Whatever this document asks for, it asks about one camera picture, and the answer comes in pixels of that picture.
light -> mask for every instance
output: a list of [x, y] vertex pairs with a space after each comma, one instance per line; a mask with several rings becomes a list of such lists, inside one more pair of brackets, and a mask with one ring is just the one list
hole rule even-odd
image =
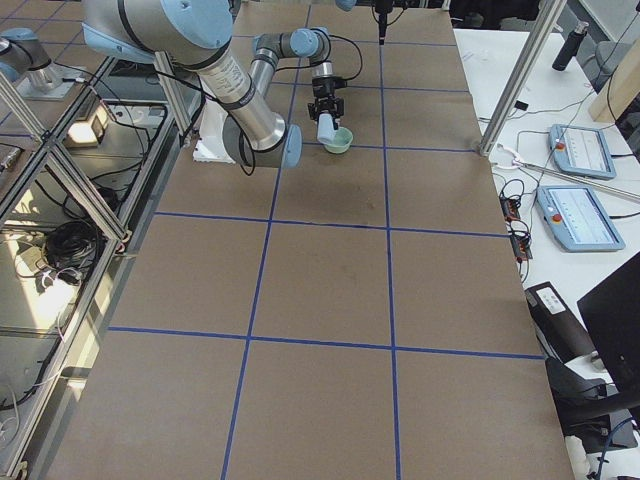
[[82, 110], [85, 113], [71, 125], [64, 139], [68, 148], [97, 147], [109, 124], [109, 112], [97, 100], [89, 101]]

bowl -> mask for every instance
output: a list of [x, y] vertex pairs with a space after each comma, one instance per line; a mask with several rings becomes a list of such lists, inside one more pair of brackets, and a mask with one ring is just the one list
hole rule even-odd
[[345, 127], [340, 127], [336, 132], [333, 142], [328, 144], [325, 143], [324, 148], [329, 153], [340, 154], [349, 150], [351, 142], [353, 142], [353, 133], [351, 133], [351, 130]]

device screen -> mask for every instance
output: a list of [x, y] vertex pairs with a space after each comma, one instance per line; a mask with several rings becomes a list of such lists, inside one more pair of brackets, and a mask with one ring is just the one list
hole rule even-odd
[[602, 212], [587, 190], [558, 188], [550, 189], [549, 193], [576, 244], [603, 245], [615, 242], [609, 227], [602, 219]]
[[567, 128], [564, 138], [569, 162], [573, 167], [600, 172], [609, 171], [597, 132]]

table surface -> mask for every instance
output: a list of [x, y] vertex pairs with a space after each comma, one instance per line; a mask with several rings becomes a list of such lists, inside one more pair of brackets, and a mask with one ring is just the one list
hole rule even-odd
[[[478, 117], [488, 118], [502, 93], [527, 34], [456, 30], [455, 36]], [[549, 37], [519, 100], [529, 104], [529, 112], [560, 110], [576, 102], [581, 104], [560, 112], [529, 114], [509, 120], [498, 142], [515, 148], [519, 132], [524, 130], [548, 132], [551, 125], [559, 123], [604, 128], [609, 150], [613, 155], [630, 153], [628, 145], [615, 126], [611, 126], [610, 123], [596, 123], [589, 116], [589, 105], [596, 94], [592, 91], [588, 79], [575, 59], [569, 63], [564, 72], [551, 68], [562, 44], [563, 39], [560, 34], [554, 33]], [[486, 126], [483, 122], [480, 125], [481, 128]], [[522, 133], [518, 151], [526, 162], [541, 166], [547, 164], [547, 167], [554, 168], [553, 162], [548, 162], [549, 146], [546, 134]], [[491, 162], [500, 166], [508, 166], [512, 155], [496, 148], [489, 158]], [[614, 164], [616, 178], [601, 183], [636, 194], [640, 193], [640, 164], [636, 158], [633, 156], [615, 158]], [[520, 171], [495, 168], [494, 172], [506, 179], [522, 179], [527, 192], [533, 191], [536, 186], [533, 179]], [[540, 177], [539, 173], [529, 173], [535, 178]], [[540, 183], [542, 185], [568, 184], [550, 175], [544, 175]], [[498, 190], [503, 184], [504, 181], [496, 177]], [[596, 191], [596, 195], [610, 215], [625, 215], [640, 210], [640, 203], [599, 191]], [[531, 227], [533, 239], [531, 245], [533, 259], [529, 262], [529, 274], [524, 287], [550, 281], [573, 313], [581, 320], [577, 301], [640, 250], [640, 219], [635, 217], [614, 222], [626, 244], [623, 250], [606, 253], [569, 253], [563, 251], [554, 240], [537, 207], [532, 209], [532, 200], [532, 195], [525, 196], [520, 209], [522, 217]], [[587, 378], [603, 376], [584, 358], [576, 359], [570, 365]], [[604, 378], [611, 381], [606, 374]], [[590, 457], [592, 464], [597, 465], [596, 456]], [[638, 476], [640, 473], [640, 449], [613, 452], [611, 457], [607, 454], [607, 458], [611, 463], [605, 466], [603, 478], [614, 475]]]
[[305, 25], [354, 145], [285, 71], [298, 168], [178, 158], [47, 478], [572, 478], [447, 14], [248, 2], [232, 49]]

white label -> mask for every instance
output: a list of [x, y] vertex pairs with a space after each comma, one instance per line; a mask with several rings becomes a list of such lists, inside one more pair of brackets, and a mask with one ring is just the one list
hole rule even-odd
[[544, 305], [547, 307], [547, 310], [549, 310], [553, 315], [555, 315], [556, 313], [564, 312], [566, 310], [560, 299], [556, 296], [554, 291], [551, 290], [551, 288], [541, 288], [537, 291], [537, 294], [538, 297], [540, 297], [540, 300], [542, 300], [542, 303], [544, 303]]
[[244, 72], [233, 55], [227, 55], [222, 64], [216, 66], [211, 77], [213, 93], [217, 97], [233, 95], [245, 81]]

